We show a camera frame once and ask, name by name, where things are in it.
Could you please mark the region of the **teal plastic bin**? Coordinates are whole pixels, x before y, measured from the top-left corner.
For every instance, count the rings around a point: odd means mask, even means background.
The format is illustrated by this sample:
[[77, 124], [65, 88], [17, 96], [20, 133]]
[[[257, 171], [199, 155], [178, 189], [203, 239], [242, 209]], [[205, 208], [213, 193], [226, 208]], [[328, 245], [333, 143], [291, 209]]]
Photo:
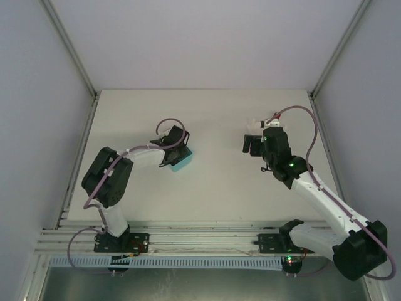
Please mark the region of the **teal plastic bin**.
[[188, 147], [180, 150], [179, 155], [170, 163], [173, 172], [178, 172], [192, 161], [193, 153]]

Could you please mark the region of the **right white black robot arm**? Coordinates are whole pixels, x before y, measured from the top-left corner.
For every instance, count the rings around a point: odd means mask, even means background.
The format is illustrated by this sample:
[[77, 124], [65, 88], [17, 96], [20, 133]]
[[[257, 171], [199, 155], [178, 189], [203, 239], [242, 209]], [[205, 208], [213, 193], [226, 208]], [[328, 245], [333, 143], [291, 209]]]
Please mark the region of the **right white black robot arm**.
[[387, 261], [385, 225], [369, 221], [326, 188], [307, 161], [292, 153], [282, 127], [267, 127], [262, 135], [246, 134], [242, 151], [262, 158], [266, 165], [261, 171], [271, 172], [304, 198], [331, 228], [315, 229], [299, 219], [287, 222], [279, 228], [286, 251], [303, 248], [322, 255], [349, 280], [358, 280]]

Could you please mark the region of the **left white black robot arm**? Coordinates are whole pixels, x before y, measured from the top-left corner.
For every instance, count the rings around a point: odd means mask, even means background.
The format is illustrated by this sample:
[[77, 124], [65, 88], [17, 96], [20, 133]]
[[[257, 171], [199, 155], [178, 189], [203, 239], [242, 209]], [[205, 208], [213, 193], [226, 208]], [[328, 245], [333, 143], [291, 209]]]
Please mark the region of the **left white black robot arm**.
[[95, 236], [94, 252], [128, 253], [146, 251], [145, 238], [135, 238], [123, 215], [122, 199], [133, 171], [143, 167], [169, 166], [178, 171], [192, 159], [188, 131], [174, 125], [158, 139], [122, 153], [102, 148], [81, 182], [88, 195], [83, 208], [96, 208], [102, 229]]

